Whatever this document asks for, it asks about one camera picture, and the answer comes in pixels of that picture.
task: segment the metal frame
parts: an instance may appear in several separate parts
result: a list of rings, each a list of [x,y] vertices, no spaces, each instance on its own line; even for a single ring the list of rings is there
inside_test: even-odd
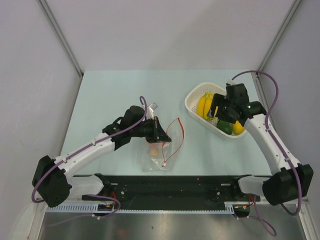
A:
[[[307,240],[320,239],[319,230],[315,224],[316,220],[312,214],[312,209],[309,203],[302,204],[299,213],[300,221]]]
[[[84,73],[81,71],[80,65],[79,65],[73,51],[71,50],[63,32],[61,31],[61,29],[58,25],[58,22],[55,19],[55,16],[52,13],[47,1],[46,0],[37,0],[37,2],[39,3],[40,8],[42,9],[46,19],[48,20],[50,26],[52,27],[53,32],[55,33],[56,37],[58,38],[59,42],[61,43],[63,50],[65,51],[66,55],[70,59],[74,69],[78,73],[80,79],[82,79]]]
[[[270,61],[271,57],[273,56],[274,52],[276,51],[277,49],[277,46],[279,45],[281,39],[283,38],[283,36],[285,35],[287,29],[289,28],[290,24],[292,23],[292,20],[294,19],[294,17],[296,16],[298,10],[300,9],[302,3],[304,2],[304,0],[295,0],[289,11],[287,12],[283,22],[281,23],[281,26],[279,28],[279,30],[277,31],[270,47],[268,48],[266,54],[264,55],[263,57],[263,60],[262,62],[260,63],[259,67],[258,67],[258,71],[263,71],[267,65],[267,63]],[[261,104],[263,105],[263,107],[266,109],[266,110],[269,110],[269,104],[268,104],[268,101],[267,101],[267,98],[266,98],[266,94],[265,94],[265,91],[262,87],[262,84],[261,84],[261,76],[260,74],[254,74],[252,73],[252,78],[253,78],[253,82],[254,82],[254,85],[255,85],[255,89],[256,91],[258,92],[258,96],[259,96],[259,100],[261,102]],[[270,116],[270,121],[272,123],[272,125],[274,126],[274,129],[276,129],[275,127],[275,122],[273,120],[273,117],[272,115]]]
[[[45,203],[39,203],[37,205],[31,229],[27,237],[28,240],[36,240],[39,238],[47,207],[48,206]]]

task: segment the red wire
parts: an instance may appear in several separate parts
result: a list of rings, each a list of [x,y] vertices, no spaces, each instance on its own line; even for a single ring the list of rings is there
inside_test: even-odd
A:
[[[253,200],[253,198],[251,197],[250,194],[248,194],[248,197],[249,197],[249,202],[252,202],[252,203],[249,205],[249,207],[250,207],[250,206],[252,206],[252,205],[254,204],[254,200]]]
[[[184,143],[184,139],[185,139],[185,129],[184,129],[184,126],[182,125],[182,123],[181,123],[181,121],[180,121],[180,117],[176,118],[175,120],[173,120],[173,121],[169,124],[169,126],[167,127],[165,133],[168,134],[168,129],[170,128],[171,124],[173,124],[176,120],[178,120],[178,122],[179,122],[179,124],[180,124],[180,127],[181,127],[181,131],[182,131],[182,142],[181,142],[180,146],[178,147],[178,149],[177,149],[174,153],[172,153],[167,159],[165,158],[165,154],[164,154],[164,145],[165,145],[166,143],[165,143],[165,142],[162,143],[161,151],[162,151],[163,162],[164,162],[163,165],[162,165],[162,167],[165,166],[165,164],[167,163],[167,161],[169,160],[169,158],[171,158],[176,152],[179,151],[179,149],[181,148],[182,144]]]
[[[113,195],[113,197],[114,197],[115,199],[118,200],[118,198],[117,198],[117,196],[116,196],[116,194],[115,194],[114,191],[112,191],[111,194]]]

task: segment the plastic basket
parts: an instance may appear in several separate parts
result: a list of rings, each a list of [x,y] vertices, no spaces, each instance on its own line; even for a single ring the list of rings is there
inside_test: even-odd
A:
[[[234,133],[232,133],[232,135],[228,135],[217,128],[217,122],[218,122],[217,117],[215,117],[213,120],[207,121],[207,120],[204,120],[202,117],[200,117],[197,114],[198,102],[199,102],[200,98],[207,92],[214,93],[214,94],[217,93],[217,94],[222,94],[222,95],[227,94],[226,90],[224,90],[223,88],[221,88],[213,83],[204,82],[204,83],[199,84],[188,94],[188,96],[186,96],[186,98],[184,100],[184,105],[185,105],[186,109],[188,110],[189,115],[191,117],[193,117],[197,122],[206,126],[212,132],[214,132],[215,134],[219,135],[220,137],[222,137],[224,139],[238,139],[238,138],[241,138],[244,134],[246,134],[247,131],[244,130],[239,135],[235,135]]]

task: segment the green fruit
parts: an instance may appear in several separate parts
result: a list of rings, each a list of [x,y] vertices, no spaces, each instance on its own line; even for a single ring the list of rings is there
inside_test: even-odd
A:
[[[216,127],[228,135],[232,134],[232,126],[229,122],[219,120]]]

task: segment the lemon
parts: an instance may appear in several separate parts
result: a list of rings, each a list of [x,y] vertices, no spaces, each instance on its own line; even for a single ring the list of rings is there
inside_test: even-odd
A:
[[[232,124],[232,131],[235,135],[240,135],[245,130],[239,121]]]

